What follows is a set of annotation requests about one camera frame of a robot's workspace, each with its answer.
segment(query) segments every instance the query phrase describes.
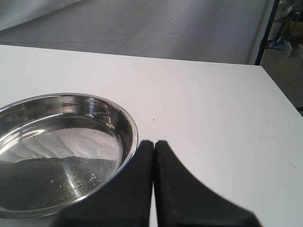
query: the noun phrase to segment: bowl rim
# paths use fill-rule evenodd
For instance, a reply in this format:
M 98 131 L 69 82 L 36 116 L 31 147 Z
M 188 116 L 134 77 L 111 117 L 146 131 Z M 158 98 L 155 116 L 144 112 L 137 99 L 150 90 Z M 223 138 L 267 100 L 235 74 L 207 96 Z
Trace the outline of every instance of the bowl rim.
M 61 96 L 82 96 L 82 97 L 87 97 L 87 98 L 98 99 L 98 100 L 101 100 L 105 103 L 109 103 L 114 108 L 121 111 L 123 113 L 123 115 L 126 117 L 127 121 L 130 123 L 131 129 L 132 129 L 132 134 L 133 134 L 133 141 L 132 141 L 132 144 L 130 146 L 129 153 L 127 154 L 125 160 L 120 165 L 120 167 L 108 179 L 106 179 L 99 187 L 93 189 L 88 194 L 83 195 L 83 196 L 81 196 L 81 197 L 79 197 L 75 200 L 63 203 L 63 204 L 59 204 L 59 205 L 56 205 L 56 206 L 43 208 L 43 209 L 39 209 L 39 210 L 29 210 L 29 211 L 25 211 L 25 210 L 23 210 L 23 211 L 10 211 L 10 210 L 2 211 L 2 210 L 0 210 L 0 218 L 5 218 L 5 219 L 40 218 L 40 217 L 45 217 L 45 216 L 49 216 L 49 215 L 58 213 L 62 209 L 65 209 L 65 208 L 67 208 L 67 207 L 69 207 L 69 206 L 71 206 L 71 205 L 89 197 L 90 195 L 94 194 L 96 191 L 100 190 L 109 181 L 111 181 L 117 174 L 119 174 L 119 172 L 128 164 L 128 162 L 134 156 L 134 154 L 137 150 L 137 147 L 138 147 L 138 139 L 139 139 L 138 128 L 137 128 L 137 125 L 136 125 L 134 119 L 123 107 L 121 107 L 117 103 L 115 103 L 113 101 L 110 101 L 110 100 L 108 100 L 106 98 L 103 98 L 103 97 L 89 95 L 89 94 L 83 94 L 83 93 L 53 93 L 53 94 L 47 94 L 47 95 L 41 95 L 41 96 L 34 96 L 34 97 L 26 98 L 26 99 L 11 103 L 9 105 L 6 105 L 6 106 L 0 108 L 0 113 L 4 110 L 12 108 L 13 106 L 20 105 L 22 103 L 26 103 L 26 102 L 29 102 L 29 101 L 42 99 L 42 98 L 61 97 Z

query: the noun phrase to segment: gray backdrop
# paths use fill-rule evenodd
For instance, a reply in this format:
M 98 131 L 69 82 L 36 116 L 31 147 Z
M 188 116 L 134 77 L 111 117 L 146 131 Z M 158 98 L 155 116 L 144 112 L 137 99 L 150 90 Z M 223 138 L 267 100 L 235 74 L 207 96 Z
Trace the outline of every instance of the gray backdrop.
M 82 0 L 0 31 L 0 44 L 253 64 L 273 0 Z

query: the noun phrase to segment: white table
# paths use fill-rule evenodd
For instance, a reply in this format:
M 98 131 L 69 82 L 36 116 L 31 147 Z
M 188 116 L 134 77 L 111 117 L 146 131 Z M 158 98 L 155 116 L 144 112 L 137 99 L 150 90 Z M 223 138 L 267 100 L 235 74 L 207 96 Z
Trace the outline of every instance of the white table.
M 0 46 L 0 74 L 0 106 L 105 97 L 132 115 L 139 140 L 167 140 L 201 182 L 265 227 L 303 226 L 303 118 L 261 67 Z

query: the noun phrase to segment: stainless steel bowl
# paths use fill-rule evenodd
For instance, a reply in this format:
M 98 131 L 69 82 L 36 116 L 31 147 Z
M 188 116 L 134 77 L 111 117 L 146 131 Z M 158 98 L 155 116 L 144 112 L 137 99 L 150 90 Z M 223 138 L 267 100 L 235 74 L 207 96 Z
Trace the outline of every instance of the stainless steel bowl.
M 131 116 L 100 97 L 52 94 L 1 108 L 0 218 L 40 217 L 84 199 L 137 144 Z

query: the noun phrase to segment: gray floor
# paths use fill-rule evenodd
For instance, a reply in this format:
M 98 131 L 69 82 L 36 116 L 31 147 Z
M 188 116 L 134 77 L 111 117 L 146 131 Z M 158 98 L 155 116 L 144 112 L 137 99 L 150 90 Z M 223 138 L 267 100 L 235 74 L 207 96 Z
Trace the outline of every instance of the gray floor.
M 295 53 L 287 58 L 284 51 L 267 49 L 261 65 L 295 107 L 303 106 L 303 61 Z

